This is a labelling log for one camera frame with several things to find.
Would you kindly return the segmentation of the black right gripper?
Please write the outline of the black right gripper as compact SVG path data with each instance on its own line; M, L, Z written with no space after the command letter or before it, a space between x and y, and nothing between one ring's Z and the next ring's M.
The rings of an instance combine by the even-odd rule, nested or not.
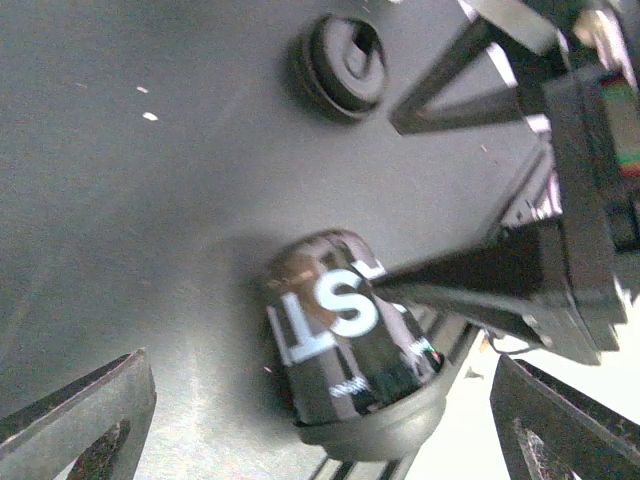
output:
M475 128L542 114L551 124L561 210L519 231L524 337L596 365L618 349L616 287L639 283L639 5L534 1L556 29L535 53L477 17L389 112L402 135Z

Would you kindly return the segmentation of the black cup with coffee beans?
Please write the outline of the black cup with coffee beans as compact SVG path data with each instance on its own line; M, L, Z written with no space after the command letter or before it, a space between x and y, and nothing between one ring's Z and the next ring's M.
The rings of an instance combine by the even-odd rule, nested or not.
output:
M298 424L373 414L442 370L445 357L415 315L373 291L373 280L385 272L369 245L348 230L302 238L269 263L266 311Z

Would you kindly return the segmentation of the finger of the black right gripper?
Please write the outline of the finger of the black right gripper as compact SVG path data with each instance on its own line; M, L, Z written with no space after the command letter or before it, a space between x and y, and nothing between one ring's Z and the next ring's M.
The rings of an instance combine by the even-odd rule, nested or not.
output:
M556 220L397 269L374 280L373 289L385 300L457 313L579 364L600 362L569 286Z

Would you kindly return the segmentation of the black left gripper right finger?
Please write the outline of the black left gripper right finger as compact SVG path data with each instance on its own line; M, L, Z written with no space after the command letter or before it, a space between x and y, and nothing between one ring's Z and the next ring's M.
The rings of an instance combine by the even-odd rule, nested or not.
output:
M490 404L512 479L639 477L639 426L524 360L500 357Z

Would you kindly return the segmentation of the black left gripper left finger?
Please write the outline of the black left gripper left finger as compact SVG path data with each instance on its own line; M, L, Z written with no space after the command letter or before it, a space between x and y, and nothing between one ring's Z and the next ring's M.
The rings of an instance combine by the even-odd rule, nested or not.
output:
M155 406L146 352L122 355L1 420L1 477L131 479Z

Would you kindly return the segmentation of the black cup lid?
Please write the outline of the black cup lid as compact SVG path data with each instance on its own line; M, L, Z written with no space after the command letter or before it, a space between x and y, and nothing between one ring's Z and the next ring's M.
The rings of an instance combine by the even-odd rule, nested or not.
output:
M446 361L431 384L395 404L344 422L300 426L300 440L322 447L329 458L339 461L400 459L419 450L434 433L454 379L454 367Z

